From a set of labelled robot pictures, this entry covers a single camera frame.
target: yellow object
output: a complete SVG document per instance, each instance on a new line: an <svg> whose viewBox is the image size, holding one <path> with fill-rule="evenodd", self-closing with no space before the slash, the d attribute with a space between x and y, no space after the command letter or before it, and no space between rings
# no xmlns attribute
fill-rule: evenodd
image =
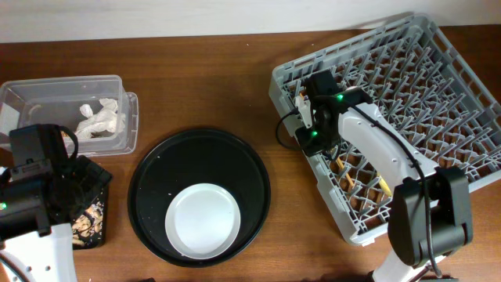
<svg viewBox="0 0 501 282"><path fill-rule="evenodd" d="M393 196L393 193L390 190L390 186L386 183L386 181L384 181L384 179L381 177L381 174L379 174L379 172L377 173L377 176L380 177L379 186L381 186L381 189L383 190L383 192L389 197Z"/></svg>

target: plastic container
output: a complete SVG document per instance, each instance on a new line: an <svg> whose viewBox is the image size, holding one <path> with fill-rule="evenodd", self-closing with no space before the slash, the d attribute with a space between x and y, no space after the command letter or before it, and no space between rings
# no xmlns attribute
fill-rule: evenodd
<svg viewBox="0 0 501 282"><path fill-rule="evenodd" d="M501 178L501 106L427 17L406 17L275 68L269 95L280 116L306 92L304 80L324 70L343 89L357 85L368 92L422 154L442 167L460 167L470 192ZM300 116L284 124L291 136L303 126ZM370 244L386 233L391 198L360 152L343 143L344 169L320 154L307 159L348 243Z"/></svg>
<svg viewBox="0 0 501 282"><path fill-rule="evenodd" d="M118 101L118 117L124 126L115 133L79 141L79 154L108 156L134 151L139 126L139 105L136 94L125 92L116 75L74 78L48 78L9 81L0 89L0 147L10 150L9 131L28 125L52 123L76 130L86 119L79 108L87 103L94 113L101 110L99 99ZM73 143L65 138L68 153Z"/></svg>

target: white wall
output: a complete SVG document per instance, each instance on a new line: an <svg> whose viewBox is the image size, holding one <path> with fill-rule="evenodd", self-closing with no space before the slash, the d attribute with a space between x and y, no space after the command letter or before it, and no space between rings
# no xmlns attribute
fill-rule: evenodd
<svg viewBox="0 0 501 282"><path fill-rule="evenodd" d="M0 0L0 42L324 31L410 12L501 24L501 0Z"/></svg>

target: clear plastic container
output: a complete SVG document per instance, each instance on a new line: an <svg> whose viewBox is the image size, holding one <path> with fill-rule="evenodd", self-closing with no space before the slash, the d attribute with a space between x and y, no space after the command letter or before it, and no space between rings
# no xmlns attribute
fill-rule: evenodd
<svg viewBox="0 0 501 282"><path fill-rule="evenodd" d="M87 103L94 113L101 110L99 99L118 102L118 123L115 133L104 132L100 137L79 141L79 154L108 156L130 154L137 142L139 105L136 94L125 92L117 75L74 78L47 78L8 81L0 88L0 147L10 150L9 132L35 124L64 125L76 130L86 119L80 106ZM67 151L73 151L69 138L64 140Z"/></svg>

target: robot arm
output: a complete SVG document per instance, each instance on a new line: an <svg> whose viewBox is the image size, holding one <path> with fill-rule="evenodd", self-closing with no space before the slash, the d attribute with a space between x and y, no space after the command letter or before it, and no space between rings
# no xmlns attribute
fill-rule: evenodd
<svg viewBox="0 0 501 282"><path fill-rule="evenodd" d="M71 157L61 131L75 143ZM76 281L70 223L112 175L77 157L77 137L67 128L32 125L9 138L15 167L0 177L0 259L9 280Z"/></svg>
<svg viewBox="0 0 501 282"><path fill-rule="evenodd" d="M435 174L438 164L420 153L410 145L398 132L383 118L378 107L371 103L361 103L357 107L374 120L379 121L388 130L397 136L414 154L419 161L424 176ZM349 108L339 114L338 130L341 138L353 144L369 163L378 171L390 187L391 192L396 186L403 183L403 179L418 180L417 170L412 166L402 148L386 133L373 126L361 114Z"/></svg>
<svg viewBox="0 0 501 282"><path fill-rule="evenodd" d="M329 71L313 74L305 88L309 103L296 101L306 121L296 131L305 154L329 151L345 139L381 174L389 187L384 192L393 196L388 222L393 250L372 279L407 281L429 264L441 276L435 261L473 238L463 172L440 168L422 155L382 117L368 94L359 88L341 91ZM433 210L430 200L438 201Z"/></svg>

